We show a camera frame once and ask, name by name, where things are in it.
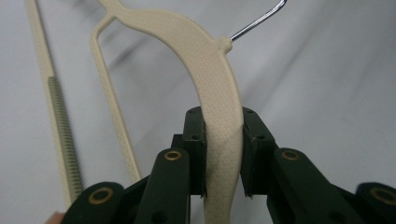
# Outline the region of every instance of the metal hook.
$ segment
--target metal hook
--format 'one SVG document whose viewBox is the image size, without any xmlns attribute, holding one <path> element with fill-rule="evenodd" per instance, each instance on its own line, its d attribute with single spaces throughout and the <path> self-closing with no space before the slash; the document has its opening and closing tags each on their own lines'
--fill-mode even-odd
<svg viewBox="0 0 396 224">
<path fill-rule="evenodd" d="M 245 28 L 242 30 L 238 31 L 236 34 L 234 34 L 230 39 L 234 42 L 237 38 L 241 37 L 242 35 L 245 35 L 247 32 L 249 32 L 251 29 L 262 23 L 263 21 L 266 21 L 268 18 L 270 18 L 272 15 L 277 13 L 283 6 L 285 6 L 287 0 L 280 0 L 280 2 L 273 7 L 271 10 L 269 10 L 267 13 L 264 15 L 260 16 L 257 20 L 253 21 L 251 24 L 247 25 Z"/>
</svg>

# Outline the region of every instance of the gray background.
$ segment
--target gray background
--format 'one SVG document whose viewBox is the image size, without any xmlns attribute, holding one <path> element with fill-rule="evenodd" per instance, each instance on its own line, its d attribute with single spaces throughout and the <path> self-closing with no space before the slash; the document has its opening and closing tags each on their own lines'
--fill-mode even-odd
<svg viewBox="0 0 396 224">
<path fill-rule="evenodd" d="M 125 1 L 165 8 L 231 36 L 275 1 Z M 39 0 L 64 90 L 85 186 L 131 185 L 90 52 L 105 15 L 95 0 Z M 46 99 L 22 0 L 0 7 L 0 223 L 43 223 L 65 211 Z M 396 2 L 290 0 L 228 54 L 243 105 L 281 147 L 304 152 L 335 185 L 396 187 Z M 101 45 L 137 157 L 148 175 L 199 104 L 191 79 L 160 41 L 113 22 Z M 233 223 L 271 223 L 265 197 L 235 194 Z M 192 197 L 191 223 L 203 223 Z"/>
</svg>

